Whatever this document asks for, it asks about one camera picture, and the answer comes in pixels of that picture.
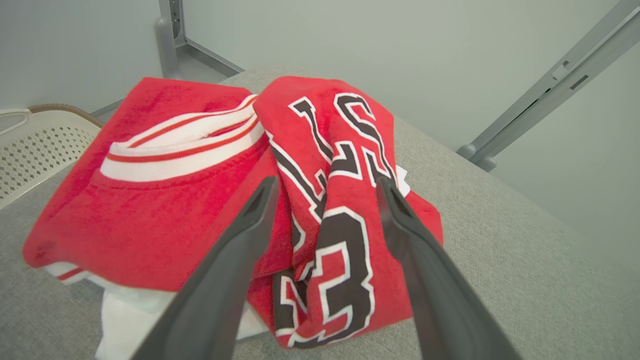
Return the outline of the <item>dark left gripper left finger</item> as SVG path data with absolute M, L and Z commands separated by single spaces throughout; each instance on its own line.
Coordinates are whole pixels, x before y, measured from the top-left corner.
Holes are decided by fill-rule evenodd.
M 264 178 L 133 355 L 135 360 L 230 360 L 280 193 Z

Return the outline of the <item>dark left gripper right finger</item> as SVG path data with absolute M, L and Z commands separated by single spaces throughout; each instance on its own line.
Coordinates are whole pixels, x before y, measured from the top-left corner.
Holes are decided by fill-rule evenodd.
M 386 247 L 400 262 L 424 360 L 519 360 L 521 355 L 396 185 L 376 182 Z

